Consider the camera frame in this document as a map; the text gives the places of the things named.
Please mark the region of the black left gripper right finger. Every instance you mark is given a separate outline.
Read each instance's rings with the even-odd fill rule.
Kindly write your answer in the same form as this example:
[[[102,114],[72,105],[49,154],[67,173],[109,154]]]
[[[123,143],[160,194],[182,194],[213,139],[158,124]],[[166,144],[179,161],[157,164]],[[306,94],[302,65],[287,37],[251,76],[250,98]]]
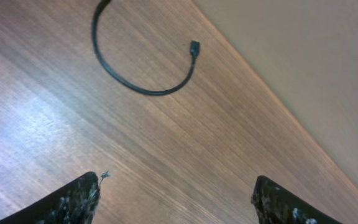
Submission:
[[[260,224],[341,224],[264,175],[257,177],[251,204]]]

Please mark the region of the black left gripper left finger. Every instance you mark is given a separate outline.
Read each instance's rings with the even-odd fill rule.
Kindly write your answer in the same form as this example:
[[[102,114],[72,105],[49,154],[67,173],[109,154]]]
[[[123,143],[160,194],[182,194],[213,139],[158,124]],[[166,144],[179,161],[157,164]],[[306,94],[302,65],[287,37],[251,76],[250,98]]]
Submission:
[[[91,224],[100,197],[98,176],[87,172],[0,224]]]

